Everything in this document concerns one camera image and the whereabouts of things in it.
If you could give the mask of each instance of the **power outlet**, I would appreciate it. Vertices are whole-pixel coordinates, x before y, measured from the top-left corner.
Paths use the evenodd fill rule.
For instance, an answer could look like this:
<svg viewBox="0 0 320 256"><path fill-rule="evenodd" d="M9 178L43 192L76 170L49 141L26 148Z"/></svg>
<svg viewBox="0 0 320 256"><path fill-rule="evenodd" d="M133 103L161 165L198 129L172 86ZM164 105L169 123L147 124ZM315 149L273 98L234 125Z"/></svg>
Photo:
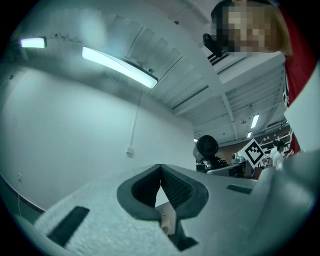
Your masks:
<svg viewBox="0 0 320 256"><path fill-rule="evenodd" d="M22 182L22 174L21 174L21 173L18 173L18 180L19 180L20 182Z"/></svg>

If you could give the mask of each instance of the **light fixture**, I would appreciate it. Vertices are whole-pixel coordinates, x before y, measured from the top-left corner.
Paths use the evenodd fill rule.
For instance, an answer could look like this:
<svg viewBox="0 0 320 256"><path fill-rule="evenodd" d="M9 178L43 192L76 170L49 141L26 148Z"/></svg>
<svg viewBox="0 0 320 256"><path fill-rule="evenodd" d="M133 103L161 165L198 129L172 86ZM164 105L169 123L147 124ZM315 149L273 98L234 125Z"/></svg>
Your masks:
<svg viewBox="0 0 320 256"><path fill-rule="evenodd" d="M129 62L124 58L117 58L106 53L88 48L82 48L82 57L86 60L99 63L115 71L130 77L146 87L152 89L158 83L158 79L150 73L147 73L139 66Z"/></svg>
<svg viewBox="0 0 320 256"><path fill-rule="evenodd" d="M46 48L47 38L45 36L25 38L20 40L20 44L23 48Z"/></svg>
<svg viewBox="0 0 320 256"><path fill-rule="evenodd" d="M252 120L251 128L255 128L259 119L259 114L255 115Z"/></svg>

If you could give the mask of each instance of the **electrical cord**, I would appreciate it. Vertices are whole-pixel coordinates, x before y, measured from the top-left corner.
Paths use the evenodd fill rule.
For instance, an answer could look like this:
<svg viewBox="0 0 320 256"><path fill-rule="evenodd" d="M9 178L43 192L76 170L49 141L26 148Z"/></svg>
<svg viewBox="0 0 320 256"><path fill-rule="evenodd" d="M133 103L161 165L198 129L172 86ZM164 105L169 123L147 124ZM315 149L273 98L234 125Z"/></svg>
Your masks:
<svg viewBox="0 0 320 256"><path fill-rule="evenodd" d="M139 112L139 108L140 108L141 97L142 97L142 89L141 89L141 84L139 84L139 100L138 100L138 103L136 106L136 112L135 112L134 122L133 122L133 126L132 126L129 147L132 147L132 143L134 141L134 133L135 133L136 123L137 123L137 118L138 118L138 112Z"/></svg>

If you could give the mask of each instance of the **red clothing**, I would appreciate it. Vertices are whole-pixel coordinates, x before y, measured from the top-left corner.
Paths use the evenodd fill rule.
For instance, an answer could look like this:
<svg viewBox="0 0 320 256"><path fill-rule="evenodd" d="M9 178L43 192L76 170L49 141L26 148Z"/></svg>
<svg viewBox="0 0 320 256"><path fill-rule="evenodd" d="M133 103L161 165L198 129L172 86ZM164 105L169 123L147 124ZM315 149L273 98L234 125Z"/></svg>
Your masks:
<svg viewBox="0 0 320 256"><path fill-rule="evenodd" d="M317 58L314 56L310 45L302 35L298 27L294 24L286 11L279 7L289 33L292 56L285 59L285 86L283 90L283 101L288 108L298 97L309 78L311 77ZM288 155L300 151L300 146L295 135L291 132L291 143Z"/></svg>

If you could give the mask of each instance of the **white wall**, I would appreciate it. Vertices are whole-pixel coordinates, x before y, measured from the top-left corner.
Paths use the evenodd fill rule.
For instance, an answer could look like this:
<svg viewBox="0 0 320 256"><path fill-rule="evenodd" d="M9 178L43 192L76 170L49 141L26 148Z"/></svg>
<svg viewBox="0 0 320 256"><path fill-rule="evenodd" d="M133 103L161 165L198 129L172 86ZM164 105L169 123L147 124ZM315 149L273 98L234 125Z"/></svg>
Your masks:
<svg viewBox="0 0 320 256"><path fill-rule="evenodd" d="M0 92L0 171L35 205L46 210L83 184L122 170L157 163L196 169L192 124L149 96L142 95L128 157L136 89L96 86L112 94L38 69L22 71ZM162 191L156 205L165 202Z"/></svg>

